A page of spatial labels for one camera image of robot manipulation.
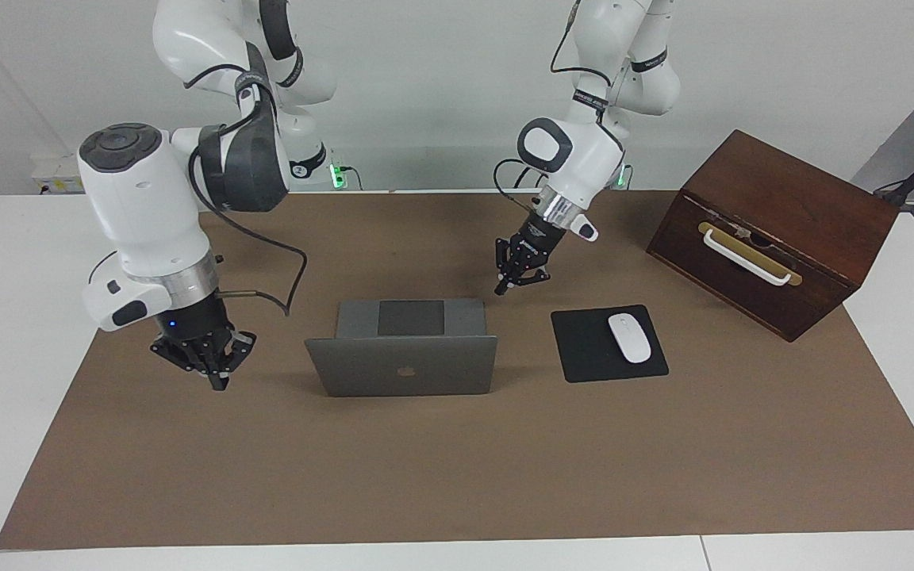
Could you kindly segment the white power strip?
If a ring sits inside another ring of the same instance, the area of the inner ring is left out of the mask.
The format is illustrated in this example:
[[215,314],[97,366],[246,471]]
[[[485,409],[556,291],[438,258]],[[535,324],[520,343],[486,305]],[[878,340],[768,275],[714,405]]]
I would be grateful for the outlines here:
[[33,158],[32,180],[40,194],[84,194],[76,156]]

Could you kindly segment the black mouse pad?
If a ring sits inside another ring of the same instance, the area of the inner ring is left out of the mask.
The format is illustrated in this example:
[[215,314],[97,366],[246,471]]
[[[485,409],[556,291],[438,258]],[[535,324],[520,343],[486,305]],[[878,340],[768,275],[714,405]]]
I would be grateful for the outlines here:
[[[607,318],[617,313],[631,313],[641,322],[652,348],[649,361],[631,364],[624,360],[607,325]],[[556,311],[551,313],[551,324],[563,378],[569,383],[653,378],[670,372],[646,306]]]

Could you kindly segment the brown table mat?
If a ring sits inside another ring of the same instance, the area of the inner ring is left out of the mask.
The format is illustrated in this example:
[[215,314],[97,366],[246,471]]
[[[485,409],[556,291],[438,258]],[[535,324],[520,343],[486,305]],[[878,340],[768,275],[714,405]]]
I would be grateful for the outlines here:
[[[0,549],[914,529],[914,427],[852,320],[787,343],[646,252],[667,192],[594,202],[550,282],[495,297],[492,194],[302,194],[239,222],[309,254],[293,313],[231,300],[255,350],[215,393],[98,333]],[[305,340],[341,301],[479,297],[485,395],[334,398]],[[569,383],[551,313],[647,307],[666,376]]]

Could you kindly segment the grey laptop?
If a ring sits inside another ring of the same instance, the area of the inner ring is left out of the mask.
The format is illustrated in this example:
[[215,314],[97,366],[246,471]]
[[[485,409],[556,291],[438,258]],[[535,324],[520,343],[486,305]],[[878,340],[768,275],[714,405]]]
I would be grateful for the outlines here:
[[478,395],[492,390],[497,337],[476,297],[349,300],[332,339],[305,346],[331,397]]

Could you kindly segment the white computer mouse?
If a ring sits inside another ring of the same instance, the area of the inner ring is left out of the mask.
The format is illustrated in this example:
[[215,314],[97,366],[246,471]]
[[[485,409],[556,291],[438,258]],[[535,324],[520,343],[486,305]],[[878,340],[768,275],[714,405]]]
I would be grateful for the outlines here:
[[609,331],[619,347],[624,360],[631,364],[649,361],[652,354],[651,343],[637,318],[631,313],[617,313],[607,318]]

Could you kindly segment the dark brown wooden box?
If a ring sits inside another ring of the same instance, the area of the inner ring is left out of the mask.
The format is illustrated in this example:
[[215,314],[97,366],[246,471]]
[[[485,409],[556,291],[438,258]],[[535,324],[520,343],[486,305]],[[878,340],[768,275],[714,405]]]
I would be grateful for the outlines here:
[[[781,339],[797,340],[864,285],[898,209],[740,130],[682,185],[647,252]],[[708,249],[710,223],[795,270],[769,285]]]

